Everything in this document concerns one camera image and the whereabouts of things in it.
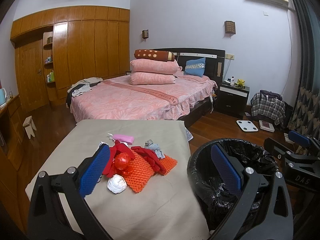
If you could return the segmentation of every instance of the orange mesh cloth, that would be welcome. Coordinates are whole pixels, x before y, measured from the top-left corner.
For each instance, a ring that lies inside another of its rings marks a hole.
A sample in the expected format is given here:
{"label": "orange mesh cloth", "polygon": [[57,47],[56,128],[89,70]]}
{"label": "orange mesh cloth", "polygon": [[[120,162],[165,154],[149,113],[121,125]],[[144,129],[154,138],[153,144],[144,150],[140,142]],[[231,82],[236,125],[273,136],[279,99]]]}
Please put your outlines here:
{"label": "orange mesh cloth", "polygon": [[165,175],[167,175],[177,165],[178,161],[169,157],[168,155],[164,156],[165,158],[161,159],[160,162],[167,170],[167,172],[165,173]]}
{"label": "orange mesh cloth", "polygon": [[148,180],[155,173],[150,164],[144,160],[139,154],[132,151],[136,158],[131,160],[129,166],[134,168],[134,172],[130,175],[122,175],[125,182],[133,189],[135,193],[139,193],[147,184]]}

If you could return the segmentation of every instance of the blue kettle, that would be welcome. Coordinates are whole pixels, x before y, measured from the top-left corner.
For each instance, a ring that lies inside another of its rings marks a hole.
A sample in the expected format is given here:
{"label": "blue kettle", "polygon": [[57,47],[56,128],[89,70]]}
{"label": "blue kettle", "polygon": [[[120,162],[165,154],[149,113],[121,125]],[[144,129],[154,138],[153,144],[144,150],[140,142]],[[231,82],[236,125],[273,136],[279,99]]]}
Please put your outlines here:
{"label": "blue kettle", "polygon": [[6,103],[7,91],[4,88],[0,89],[0,106]]}

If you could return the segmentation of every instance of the blue pillow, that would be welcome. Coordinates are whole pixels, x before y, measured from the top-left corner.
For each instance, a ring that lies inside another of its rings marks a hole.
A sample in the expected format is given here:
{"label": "blue pillow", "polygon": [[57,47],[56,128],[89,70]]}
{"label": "blue pillow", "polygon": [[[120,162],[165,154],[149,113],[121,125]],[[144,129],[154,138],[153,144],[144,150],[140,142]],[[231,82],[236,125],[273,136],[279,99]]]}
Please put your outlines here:
{"label": "blue pillow", "polygon": [[202,77],[205,68],[205,57],[200,59],[188,60],[186,62],[186,68],[184,75],[193,75]]}

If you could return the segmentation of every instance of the plaid cloth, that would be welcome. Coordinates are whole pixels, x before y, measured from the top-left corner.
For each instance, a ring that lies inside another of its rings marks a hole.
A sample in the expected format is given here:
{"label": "plaid cloth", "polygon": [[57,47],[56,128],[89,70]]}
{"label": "plaid cloth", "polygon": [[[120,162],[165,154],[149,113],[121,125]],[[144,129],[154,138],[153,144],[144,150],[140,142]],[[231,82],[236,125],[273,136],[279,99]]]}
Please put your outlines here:
{"label": "plaid cloth", "polygon": [[261,114],[275,121],[275,125],[281,124],[283,126],[285,117],[284,101],[276,98],[267,98],[258,92],[251,99],[251,106],[251,116]]}

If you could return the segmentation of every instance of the patterned curtain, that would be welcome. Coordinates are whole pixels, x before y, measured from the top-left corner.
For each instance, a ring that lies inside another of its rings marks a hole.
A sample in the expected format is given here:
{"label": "patterned curtain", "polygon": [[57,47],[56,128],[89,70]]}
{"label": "patterned curtain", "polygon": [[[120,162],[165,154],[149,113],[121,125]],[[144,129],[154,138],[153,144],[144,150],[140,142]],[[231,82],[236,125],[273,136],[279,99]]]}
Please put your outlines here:
{"label": "patterned curtain", "polygon": [[308,0],[293,0],[301,36],[301,76],[288,128],[320,139],[320,21]]}

